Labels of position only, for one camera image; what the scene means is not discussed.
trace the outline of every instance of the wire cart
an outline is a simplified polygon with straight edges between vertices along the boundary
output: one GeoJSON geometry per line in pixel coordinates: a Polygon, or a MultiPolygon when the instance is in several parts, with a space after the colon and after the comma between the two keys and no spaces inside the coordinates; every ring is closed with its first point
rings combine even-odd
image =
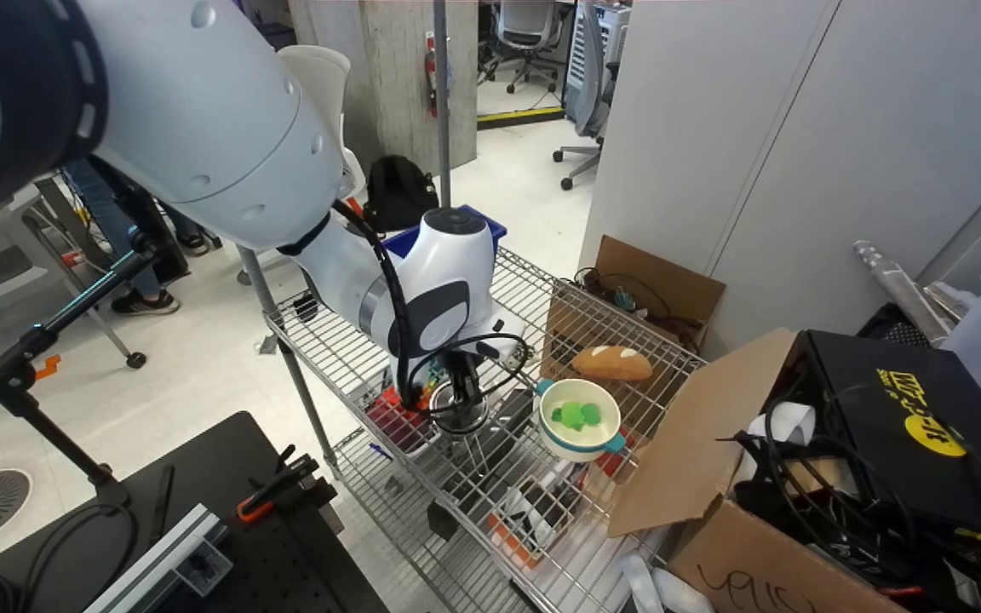
{"type": "MultiPolygon", "coordinates": [[[[501,250],[494,299],[523,321],[533,353],[512,384],[485,399],[489,421],[477,431],[443,435],[417,416],[392,412],[381,419],[375,412],[375,399],[390,384],[390,352],[303,296],[275,302],[255,254],[241,253],[241,259],[308,402],[325,461],[450,610],[607,613],[626,602],[619,557],[653,555],[665,535],[607,538],[609,492],[637,468],[637,454],[659,430],[668,399],[702,368],[702,359],[584,286],[551,280],[501,250]],[[626,345],[653,361],[651,380],[609,384],[632,439],[616,468],[574,468],[551,458],[533,419],[526,419],[529,412],[512,412],[526,399],[533,402],[540,379],[570,375],[570,359],[594,345],[626,345]],[[327,439],[296,361],[355,412],[360,430],[341,443],[327,439]],[[518,497],[545,508],[548,520],[526,528],[516,512],[518,497]],[[460,530],[443,538],[428,515],[445,515],[460,530]]],[[[504,371],[489,364],[479,375],[494,380],[504,371]]]]}

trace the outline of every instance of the floor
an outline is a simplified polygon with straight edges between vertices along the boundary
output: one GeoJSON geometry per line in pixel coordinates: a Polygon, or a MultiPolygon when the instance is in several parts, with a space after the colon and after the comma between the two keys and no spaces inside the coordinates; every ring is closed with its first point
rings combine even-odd
{"type": "MultiPolygon", "coordinates": [[[[556,277],[574,277],[579,241],[587,231],[594,174],[576,192],[560,192],[561,168],[551,149],[579,143],[570,124],[535,124],[479,134],[479,161],[452,174],[460,206],[477,206],[507,226],[516,253],[529,254],[556,277]]],[[[275,294],[292,296],[299,277],[288,262],[267,259],[275,294]]],[[[291,375],[275,353],[261,353],[267,327],[253,290],[236,284],[239,259],[233,250],[194,259],[190,280],[173,294],[185,311],[165,321],[117,321],[123,342],[150,353],[143,371],[127,371],[113,345],[93,327],[79,322],[54,347],[63,371],[39,384],[43,412],[67,430],[93,458],[134,472],[155,458],[173,449],[229,412],[253,410],[275,447],[296,443],[319,454],[309,421],[292,395],[291,375]]],[[[66,294],[50,284],[17,302],[0,308],[0,347],[6,347],[26,322],[50,315],[66,294]]],[[[341,439],[355,430],[349,410],[309,379],[327,431],[341,439]]],[[[0,547],[49,525],[67,508],[82,503],[93,488],[39,439],[22,419],[0,410],[0,468],[24,470],[35,484],[22,518],[0,528],[0,547]]],[[[338,502],[349,525],[345,545],[370,577],[380,593],[392,593],[392,610],[427,607],[420,593],[401,593],[390,584],[411,580],[395,547],[370,528],[370,520],[349,497],[338,502]]]]}

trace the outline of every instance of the black device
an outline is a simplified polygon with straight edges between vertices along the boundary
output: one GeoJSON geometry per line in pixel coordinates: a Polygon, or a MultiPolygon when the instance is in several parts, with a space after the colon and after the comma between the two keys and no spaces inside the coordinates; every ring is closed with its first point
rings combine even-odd
{"type": "Polygon", "coordinates": [[[981,387],[951,352],[805,333],[817,439],[858,458],[863,502],[981,572],[981,387]]]}

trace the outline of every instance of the metal pole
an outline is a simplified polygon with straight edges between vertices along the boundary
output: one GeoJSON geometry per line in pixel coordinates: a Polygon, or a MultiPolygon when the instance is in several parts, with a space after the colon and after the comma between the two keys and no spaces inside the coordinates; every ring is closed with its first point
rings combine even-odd
{"type": "Polygon", "coordinates": [[[450,181],[450,11],[445,0],[433,0],[433,67],[436,67],[436,176],[443,187],[443,208],[452,208],[450,181]]]}
{"type": "MultiPolygon", "coordinates": [[[[275,296],[273,296],[273,290],[267,286],[267,277],[261,277],[261,270],[260,270],[255,253],[239,244],[239,254],[241,254],[241,267],[246,267],[246,271],[250,271],[250,280],[253,280],[253,290],[255,290],[255,299],[260,299],[260,308],[261,308],[261,317],[281,321],[275,296]]],[[[308,384],[308,375],[299,371],[299,361],[296,361],[296,353],[282,345],[282,338],[275,338],[275,345],[281,345],[281,353],[282,353],[282,361],[288,361],[288,371],[291,371],[291,380],[292,380],[292,387],[296,387],[296,399],[299,399],[299,407],[303,407],[308,416],[309,416],[309,427],[315,427],[315,435],[316,435],[319,449],[325,449],[325,461],[333,468],[338,461],[333,461],[327,430],[325,430],[325,421],[319,421],[319,410],[316,410],[316,402],[315,402],[315,391],[309,391],[309,384],[308,384]]]]}

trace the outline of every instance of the desk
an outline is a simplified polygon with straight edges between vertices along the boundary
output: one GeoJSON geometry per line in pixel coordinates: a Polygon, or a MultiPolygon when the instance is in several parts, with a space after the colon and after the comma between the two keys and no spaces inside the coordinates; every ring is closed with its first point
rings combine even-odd
{"type": "MultiPolygon", "coordinates": [[[[127,478],[134,512],[141,518],[141,557],[165,530],[157,525],[157,502],[173,468],[173,488],[167,502],[167,525],[179,525],[194,503],[211,508],[221,520],[253,492],[250,479],[267,484],[275,472],[275,449],[250,412],[239,412],[199,439],[179,447],[141,472],[127,478]]],[[[0,555],[0,577],[24,586],[31,557],[54,525],[24,538],[0,555]]],[[[110,580],[127,545],[127,518],[98,518],[79,528],[43,572],[31,613],[84,610],[110,580]]],[[[162,610],[355,610],[386,613],[355,557],[325,525],[316,508],[273,515],[250,530],[233,530],[219,547],[236,563],[224,584],[199,599],[185,586],[162,602],[162,610]]]]}

